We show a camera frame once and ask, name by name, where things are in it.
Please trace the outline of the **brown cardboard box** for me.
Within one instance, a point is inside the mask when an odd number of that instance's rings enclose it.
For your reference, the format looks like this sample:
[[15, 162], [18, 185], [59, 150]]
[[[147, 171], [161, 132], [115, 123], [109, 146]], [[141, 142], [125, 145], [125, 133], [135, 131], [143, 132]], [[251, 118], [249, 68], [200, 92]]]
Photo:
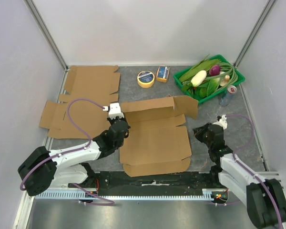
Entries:
[[191, 162], [186, 117], [196, 119], [198, 101], [171, 96], [121, 104], [129, 136], [120, 148], [120, 163], [130, 177], [184, 172]]

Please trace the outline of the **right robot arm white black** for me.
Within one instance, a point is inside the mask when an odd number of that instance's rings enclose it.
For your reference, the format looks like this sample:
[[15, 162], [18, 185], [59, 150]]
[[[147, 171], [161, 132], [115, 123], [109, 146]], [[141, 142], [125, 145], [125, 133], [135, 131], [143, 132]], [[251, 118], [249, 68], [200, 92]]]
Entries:
[[207, 123], [193, 129], [195, 138], [204, 143], [215, 163], [210, 170], [209, 183], [222, 185], [233, 192], [245, 205], [252, 224], [257, 229], [270, 226], [283, 228], [286, 222], [286, 197], [280, 182], [267, 179], [244, 164], [225, 143], [224, 127], [219, 123]]

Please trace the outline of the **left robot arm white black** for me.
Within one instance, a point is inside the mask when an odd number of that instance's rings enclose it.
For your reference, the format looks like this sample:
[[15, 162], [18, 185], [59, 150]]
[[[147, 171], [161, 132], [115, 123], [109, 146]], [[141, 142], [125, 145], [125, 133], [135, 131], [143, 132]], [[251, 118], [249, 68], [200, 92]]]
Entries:
[[93, 186], [95, 176], [87, 163], [113, 154], [129, 135], [130, 126], [123, 113], [110, 115], [107, 120], [110, 127], [84, 144], [60, 150], [36, 148], [18, 168], [20, 189], [36, 196], [62, 185]]

